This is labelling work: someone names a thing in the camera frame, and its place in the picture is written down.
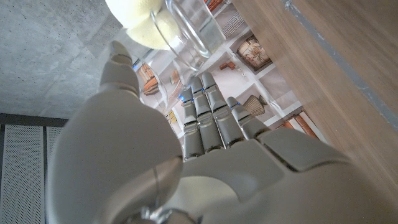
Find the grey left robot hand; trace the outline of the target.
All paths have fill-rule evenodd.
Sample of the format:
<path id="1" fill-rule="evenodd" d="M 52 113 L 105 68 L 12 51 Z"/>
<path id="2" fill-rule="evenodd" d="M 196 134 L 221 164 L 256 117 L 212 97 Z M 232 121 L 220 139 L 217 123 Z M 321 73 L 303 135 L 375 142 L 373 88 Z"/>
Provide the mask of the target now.
<path id="1" fill-rule="evenodd" d="M 47 174 L 50 223 L 396 223 L 397 207 L 342 153 L 270 130 L 232 98 L 226 124 L 181 146 L 109 47 L 99 91 L 65 125 Z"/>

